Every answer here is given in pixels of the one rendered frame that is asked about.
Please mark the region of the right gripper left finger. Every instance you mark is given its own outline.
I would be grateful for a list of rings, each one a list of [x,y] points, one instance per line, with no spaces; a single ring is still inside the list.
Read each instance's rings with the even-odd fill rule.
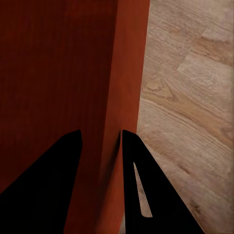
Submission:
[[[63,234],[81,151],[65,134],[0,194],[0,234]]]

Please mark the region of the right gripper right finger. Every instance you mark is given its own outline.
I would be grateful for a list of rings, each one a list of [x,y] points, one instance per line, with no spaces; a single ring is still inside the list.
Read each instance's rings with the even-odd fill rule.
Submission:
[[[137,134],[122,132],[126,234],[205,234]],[[136,165],[153,217],[140,211]]]

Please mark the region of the storage box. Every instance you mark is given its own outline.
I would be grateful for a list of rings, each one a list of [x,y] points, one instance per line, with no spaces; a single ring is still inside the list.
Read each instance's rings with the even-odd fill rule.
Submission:
[[[150,0],[0,0],[0,194],[65,134],[82,151],[63,234],[119,234]]]

